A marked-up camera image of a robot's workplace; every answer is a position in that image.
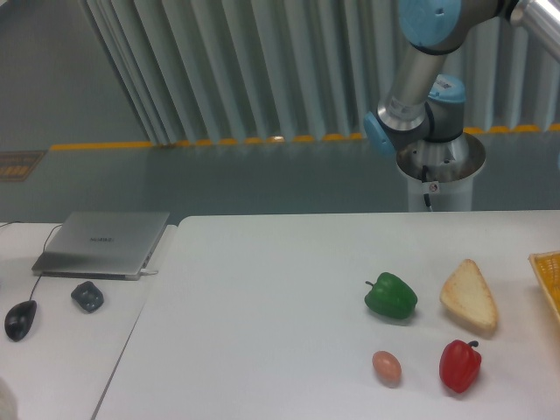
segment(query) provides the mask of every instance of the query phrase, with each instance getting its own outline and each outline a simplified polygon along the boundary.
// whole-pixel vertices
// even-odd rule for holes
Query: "laptop lid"
[[[70,214],[32,267],[35,275],[136,280],[169,213]]]

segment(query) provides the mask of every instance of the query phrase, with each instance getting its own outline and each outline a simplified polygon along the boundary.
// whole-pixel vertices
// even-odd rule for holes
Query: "brown egg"
[[[375,372],[385,382],[397,384],[401,380],[401,364],[396,357],[389,352],[377,352],[372,359]]]

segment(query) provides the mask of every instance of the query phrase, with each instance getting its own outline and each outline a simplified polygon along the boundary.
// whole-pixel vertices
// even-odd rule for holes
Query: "black mouse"
[[[26,300],[8,311],[6,320],[3,322],[3,328],[10,340],[20,341],[27,335],[32,328],[36,311],[37,302],[34,300]]]

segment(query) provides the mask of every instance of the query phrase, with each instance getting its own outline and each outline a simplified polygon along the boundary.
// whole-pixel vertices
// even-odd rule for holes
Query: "small black object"
[[[90,281],[77,286],[70,296],[88,313],[97,311],[104,302],[102,291]]]
[[[36,311],[37,302],[34,300],[26,300],[8,311],[3,322],[3,329],[10,340],[20,341],[27,335],[32,328]]]

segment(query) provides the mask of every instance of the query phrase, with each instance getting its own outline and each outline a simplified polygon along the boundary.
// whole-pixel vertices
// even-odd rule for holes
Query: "yellow floor stripe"
[[[116,143],[76,143],[76,144],[53,144],[51,151],[84,151],[94,149],[139,149],[152,147],[150,142],[116,142]]]
[[[471,135],[478,134],[511,134],[511,133],[538,133],[541,130],[536,125],[518,125],[510,129],[505,126],[492,127],[489,131],[484,131],[477,127],[465,127],[465,133]],[[552,124],[548,131],[560,131],[560,124]],[[327,134],[321,140],[324,142],[343,142],[350,140],[361,140],[363,138],[361,133],[352,133],[350,136],[345,137],[341,134]],[[313,136],[296,136],[293,142],[295,143],[312,143],[315,141]],[[270,143],[285,143],[281,136],[268,137],[264,141],[259,137],[249,137],[243,142],[238,142],[234,138],[223,138],[218,144],[220,145],[236,145],[236,144],[270,144]],[[173,144],[171,147],[192,147],[192,146],[212,146],[214,143],[208,138],[190,142],[188,140],[180,140]],[[75,143],[75,144],[54,144],[51,146],[50,151],[87,151],[99,149],[142,149],[153,146],[150,142],[116,142],[116,143]]]

